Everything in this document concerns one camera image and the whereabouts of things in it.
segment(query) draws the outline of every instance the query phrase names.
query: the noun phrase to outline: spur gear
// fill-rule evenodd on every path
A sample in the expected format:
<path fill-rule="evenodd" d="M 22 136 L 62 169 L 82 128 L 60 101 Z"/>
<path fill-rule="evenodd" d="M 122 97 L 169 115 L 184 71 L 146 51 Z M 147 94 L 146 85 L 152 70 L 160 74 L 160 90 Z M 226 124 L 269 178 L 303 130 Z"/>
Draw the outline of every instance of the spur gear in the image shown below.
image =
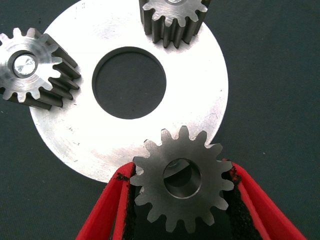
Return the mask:
<path fill-rule="evenodd" d="M 77 63 L 48 34 L 29 28 L 0 34 L 0 94 L 5 100 L 49 110 L 73 99 Z"/>
<path fill-rule="evenodd" d="M 152 34 L 154 43 L 163 39 L 176 48 L 181 40 L 190 43 L 199 32 L 211 0 L 139 0 L 141 21 L 146 35 Z"/>
<path fill-rule="evenodd" d="M 190 140 L 186 126 L 181 127 L 178 139 L 173 139 L 164 129 L 161 132 L 162 145 L 150 140 L 144 142 L 150 152 L 149 158 L 136 156 L 133 159 L 143 169 L 130 179 L 132 185 L 142 186 L 135 203 L 138 206 L 151 203 L 152 209 L 147 217 L 151 223 L 165 215 L 167 232 L 173 232 L 177 221 L 182 220 L 188 233 L 193 233 L 197 217 L 211 226 L 215 222 L 211 207 L 228 208 L 220 192 L 232 190 L 234 184 L 221 175 L 232 168 L 232 163 L 217 161 L 222 146 L 205 146 L 206 140 L 205 131 Z M 168 178 L 164 176 L 168 169 L 180 170 L 183 162 L 188 162 L 189 166 Z"/>

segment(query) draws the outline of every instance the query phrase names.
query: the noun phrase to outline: metal disc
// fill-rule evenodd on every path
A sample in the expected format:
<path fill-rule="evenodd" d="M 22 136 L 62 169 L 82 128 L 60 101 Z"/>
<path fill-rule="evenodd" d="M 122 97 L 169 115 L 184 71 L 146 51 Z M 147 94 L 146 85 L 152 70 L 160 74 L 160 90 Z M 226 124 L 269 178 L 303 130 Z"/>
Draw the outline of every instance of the metal disc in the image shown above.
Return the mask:
<path fill-rule="evenodd" d="M 46 145 L 66 165 L 101 182 L 108 182 L 134 156 L 149 157 L 146 139 L 161 144 L 161 130 L 174 138 L 182 125 L 190 137 L 202 130 L 210 144 L 223 119 L 228 99 L 228 74 L 221 49 L 204 24 L 190 45 L 179 49 L 152 43 L 134 0 L 82 0 L 68 8 L 48 27 L 50 34 L 78 63 L 80 90 L 63 108 L 30 108 Z M 97 103 L 92 80 L 95 68 L 108 53 L 135 49 L 154 56 L 165 72 L 162 102 L 146 116 L 120 119 Z"/>

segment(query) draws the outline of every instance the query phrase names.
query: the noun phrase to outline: center hole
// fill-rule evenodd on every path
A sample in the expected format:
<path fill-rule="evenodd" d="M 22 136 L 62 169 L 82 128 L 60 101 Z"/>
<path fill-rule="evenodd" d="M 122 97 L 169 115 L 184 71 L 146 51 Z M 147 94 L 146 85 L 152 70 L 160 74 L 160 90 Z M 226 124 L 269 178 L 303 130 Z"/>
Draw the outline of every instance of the center hole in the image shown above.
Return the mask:
<path fill-rule="evenodd" d="M 163 181 L 171 195 L 179 199 L 187 199 L 198 192 L 201 186 L 201 174 L 192 161 L 180 158 L 170 162 L 165 168 Z"/>
<path fill-rule="evenodd" d="M 137 47 L 122 47 L 105 55 L 92 79 L 99 105 L 120 119 L 151 113 L 162 101 L 166 84 L 165 71 L 156 57 Z"/>

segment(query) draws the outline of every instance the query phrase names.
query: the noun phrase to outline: machined metal surface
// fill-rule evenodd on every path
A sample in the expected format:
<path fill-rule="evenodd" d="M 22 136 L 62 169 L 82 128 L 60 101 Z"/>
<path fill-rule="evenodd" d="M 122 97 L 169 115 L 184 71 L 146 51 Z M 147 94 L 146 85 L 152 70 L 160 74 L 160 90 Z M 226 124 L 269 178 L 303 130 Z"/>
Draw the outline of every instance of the machined metal surface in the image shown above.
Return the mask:
<path fill-rule="evenodd" d="M 152 139 L 160 144 L 161 129 L 166 128 L 175 138 L 185 125 L 191 139 L 204 130 L 205 142 L 210 144 L 226 110 L 226 64 L 209 28 L 203 24 L 190 44 L 164 49 L 161 42 L 153 44 L 151 36 L 145 35 L 138 7 L 133 0 L 82 0 L 46 30 L 78 63 L 81 78 L 76 83 L 80 89 L 71 91 L 74 101 L 63 99 L 63 108 L 31 108 L 34 124 L 62 162 L 102 182 L 108 182 L 134 156 L 148 157 L 143 142 Z M 106 54 L 111 57 L 125 51 L 157 59 L 166 76 L 165 94 L 158 107 L 131 120 L 104 111 L 93 91 L 100 60 Z"/>
<path fill-rule="evenodd" d="M 198 34 L 211 0 L 139 0 L 141 21 L 145 34 L 152 34 L 163 46 L 172 41 L 178 48 L 183 40 L 189 44 Z"/>
<path fill-rule="evenodd" d="M 156 221 L 161 215 L 166 216 L 165 228 L 173 232 L 178 220 L 184 221 L 189 233 L 196 229 L 195 219 L 201 217 L 211 226 L 214 217 L 210 211 L 212 206 L 221 210 L 228 208 L 228 203 L 220 196 L 220 192 L 230 191 L 234 184 L 222 179 L 221 174 L 232 168 L 230 161 L 217 161 L 221 152 L 220 144 L 205 146 L 207 133 L 202 131 L 190 140 L 186 126 L 181 127 L 178 139 L 173 139 L 166 129 L 161 132 L 162 144 L 158 146 L 153 141 L 146 140 L 144 145 L 150 152 L 149 158 L 135 157 L 134 163 L 143 172 L 131 177 L 130 182 L 143 189 L 136 197 L 137 205 L 152 204 L 147 219 Z M 174 168 L 177 160 L 187 160 L 190 164 L 189 173 L 176 173 L 166 178 L 166 169 Z"/>
<path fill-rule="evenodd" d="M 0 93 L 5 100 L 49 110 L 78 89 L 77 63 L 48 34 L 19 28 L 13 38 L 0 34 Z"/>

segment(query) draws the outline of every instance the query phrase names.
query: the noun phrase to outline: metal gear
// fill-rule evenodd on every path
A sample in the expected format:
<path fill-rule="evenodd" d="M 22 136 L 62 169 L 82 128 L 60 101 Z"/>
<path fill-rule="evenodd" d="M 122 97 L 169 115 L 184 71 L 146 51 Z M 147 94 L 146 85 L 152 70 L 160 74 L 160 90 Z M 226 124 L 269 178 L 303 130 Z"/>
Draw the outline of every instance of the metal gear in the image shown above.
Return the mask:
<path fill-rule="evenodd" d="M 197 217 L 211 226 L 215 222 L 211 207 L 221 210 L 228 208 L 220 192 L 232 190 L 234 184 L 222 179 L 221 174 L 229 171 L 232 163 L 217 161 L 222 146 L 205 146 L 206 139 L 207 133 L 202 131 L 194 140 L 190 140 L 186 126 L 181 127 L 178 139 L 173 139 L 169 131 L 164 129 L 161 132 L 162 145 L 158 146 L 150 140 L 144 142 L 150 152 L 149 158 L 136 156 L 133 159 L 143 170 L 130 179 L 132 185 L 142 186 L 135 203 L 138 206 L 152 204 L 147 217 L 151 223 L 160 215 L 165 215 L 167 232 L 173 232 L 177 221 L 183 220 L 188 233 L 193 233 Z M 165 178 L 167 169 L 181 169 L 178 164 L 181 160 L 189 163 L 188 169 Z M 183 183 L 177 183 L 177 180 L 183 180 Z"/>
<path fill-rule="evenodd" d="M 176 48 L 181 40 L 190 43 L 198 34 L 211 0 L 139 0 L 141 21 L 146 35 L 152 34 L 154 43 L 163 39 Z"/>
<path fill-rule="evenodd" d="M 29 28 L 0 34 L 0 94 L 5 100 L 49 110 L 73 99 L 77 63 L 48 34 Z"/>

